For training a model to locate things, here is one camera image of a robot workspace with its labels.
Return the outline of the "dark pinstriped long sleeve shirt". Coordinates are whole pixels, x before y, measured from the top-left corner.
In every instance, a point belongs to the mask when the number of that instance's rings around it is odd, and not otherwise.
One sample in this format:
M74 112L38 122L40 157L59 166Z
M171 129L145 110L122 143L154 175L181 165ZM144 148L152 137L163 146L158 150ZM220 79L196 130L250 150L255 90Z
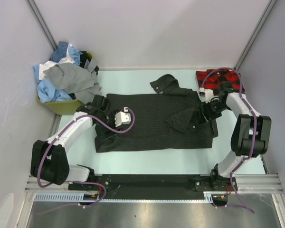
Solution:
M118 134L98 124L95 127L97 153L113 151L149 151L163 149L204 149L212 147L218 136L216 121L199 124L196 91L181 88L178 80L166 74L150 83L154 94L107 94L109 110L129 107L134 115L133 127Z

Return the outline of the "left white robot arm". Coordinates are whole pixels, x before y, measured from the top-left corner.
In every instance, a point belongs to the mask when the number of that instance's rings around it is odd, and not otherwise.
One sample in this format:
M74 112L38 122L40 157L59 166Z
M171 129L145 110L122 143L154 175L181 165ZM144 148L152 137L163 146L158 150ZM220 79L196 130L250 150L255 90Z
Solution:
M83 165L71 165L67 153L76 140L94 124L105 124L105 129L115 128L109 113L109 99L96 95L92 102L77 108L71 121L45 141L37 140L32 147L30 174L37 178L38 186L77 182L85 190L95 186L91 169Z

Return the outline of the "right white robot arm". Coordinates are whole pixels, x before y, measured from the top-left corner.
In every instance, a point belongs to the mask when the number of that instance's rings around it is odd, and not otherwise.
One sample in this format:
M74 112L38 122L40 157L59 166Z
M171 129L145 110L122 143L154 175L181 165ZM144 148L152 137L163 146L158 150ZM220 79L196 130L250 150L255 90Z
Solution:
M215 191L233 188L236 185L233 175L238 169L267 152L272 120L257 112L242 88L234 89L231 82L221 84L218 95L203 87L199 89L199 94L205 98L201 109L208 121L221 117L225 110L232 111L237 118L230 141L231 150L223 161L215 165L207 178L207 184Z

